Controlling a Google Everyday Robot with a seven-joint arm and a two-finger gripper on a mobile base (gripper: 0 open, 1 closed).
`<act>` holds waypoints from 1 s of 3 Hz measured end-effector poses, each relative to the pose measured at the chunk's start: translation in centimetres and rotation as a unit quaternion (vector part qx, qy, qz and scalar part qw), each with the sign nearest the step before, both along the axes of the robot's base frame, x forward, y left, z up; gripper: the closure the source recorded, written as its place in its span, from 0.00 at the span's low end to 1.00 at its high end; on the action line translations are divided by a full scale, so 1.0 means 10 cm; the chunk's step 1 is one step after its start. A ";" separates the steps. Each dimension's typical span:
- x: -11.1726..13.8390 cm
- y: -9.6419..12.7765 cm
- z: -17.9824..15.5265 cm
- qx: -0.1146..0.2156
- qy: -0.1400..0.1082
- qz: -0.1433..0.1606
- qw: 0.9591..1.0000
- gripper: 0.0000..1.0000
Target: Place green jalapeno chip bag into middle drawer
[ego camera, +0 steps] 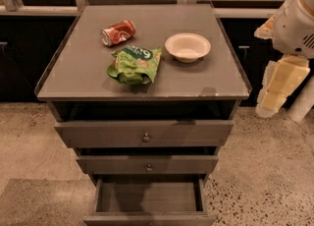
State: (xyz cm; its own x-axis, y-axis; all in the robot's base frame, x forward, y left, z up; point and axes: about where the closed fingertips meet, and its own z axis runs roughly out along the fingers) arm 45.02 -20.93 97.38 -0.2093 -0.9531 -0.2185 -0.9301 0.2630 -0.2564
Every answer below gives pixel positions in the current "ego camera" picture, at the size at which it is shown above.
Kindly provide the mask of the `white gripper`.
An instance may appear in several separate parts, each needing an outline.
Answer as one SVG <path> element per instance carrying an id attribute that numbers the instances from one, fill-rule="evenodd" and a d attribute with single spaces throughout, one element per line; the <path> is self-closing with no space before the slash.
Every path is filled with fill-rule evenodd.
<path id="1" fill-rule="evenodd" d="M 299 55 L 284 55 L 268 63 L 255 109 L 262 118 L 277 114 L 310 73 L 308 59 L 314 58 L 313 11 L 314 0 L 286 0 L 276 15 L 254 32 L 257 38 L 272 39 L 274 48 L 282 53 Z"/>

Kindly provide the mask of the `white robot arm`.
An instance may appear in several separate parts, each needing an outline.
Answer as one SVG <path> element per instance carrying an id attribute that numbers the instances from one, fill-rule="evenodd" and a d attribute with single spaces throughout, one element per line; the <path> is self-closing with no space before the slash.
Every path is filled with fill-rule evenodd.
<path id="1" fill-rule="evenodd" d="M 256 113 L 271 118 L 310 73 L 309 60 L 314 57 L 314 0 L 286 0 L 255 33 L 271 39 L 283 56 L 270 61 L 264 71 L 257 98 Z"/>

